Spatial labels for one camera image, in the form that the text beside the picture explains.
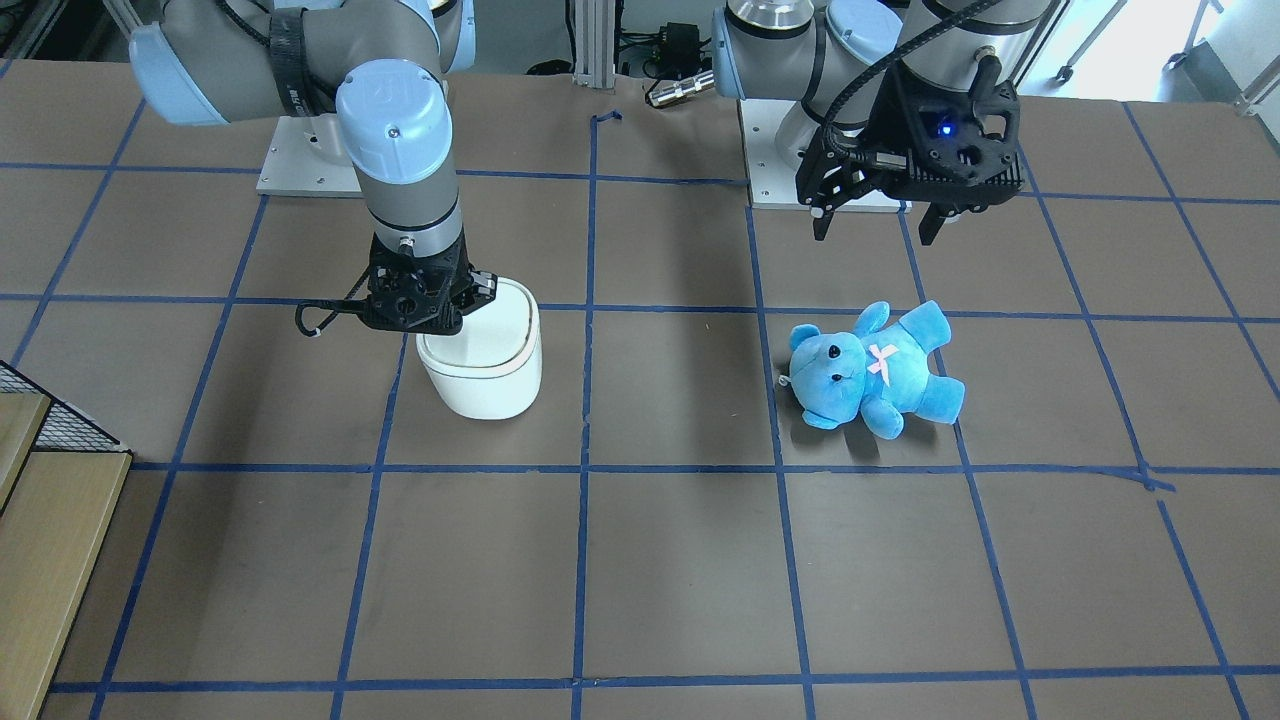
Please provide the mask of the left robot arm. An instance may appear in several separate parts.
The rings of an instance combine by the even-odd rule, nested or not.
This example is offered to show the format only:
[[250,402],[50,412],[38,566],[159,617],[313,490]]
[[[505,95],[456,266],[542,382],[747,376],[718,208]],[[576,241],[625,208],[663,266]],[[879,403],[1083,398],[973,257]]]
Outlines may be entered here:
[[1047,1],[727,1],[712,32],[716,90],[797,105],[794,191],[824,240],[868,193],[922,202],[943,224],[1021,192],[1014,64]]

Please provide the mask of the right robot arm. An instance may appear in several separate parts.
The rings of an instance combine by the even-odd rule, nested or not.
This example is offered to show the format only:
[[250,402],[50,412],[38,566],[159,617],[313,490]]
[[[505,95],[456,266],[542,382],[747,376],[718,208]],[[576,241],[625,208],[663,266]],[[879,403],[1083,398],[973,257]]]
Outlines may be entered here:
[[374,236],[366,297],[324,307],[454,336],[497,297],[467,255],[445,87],[474,64],[475,24],[471,1],[168,1],[128,54],[175,126],[335,115]]

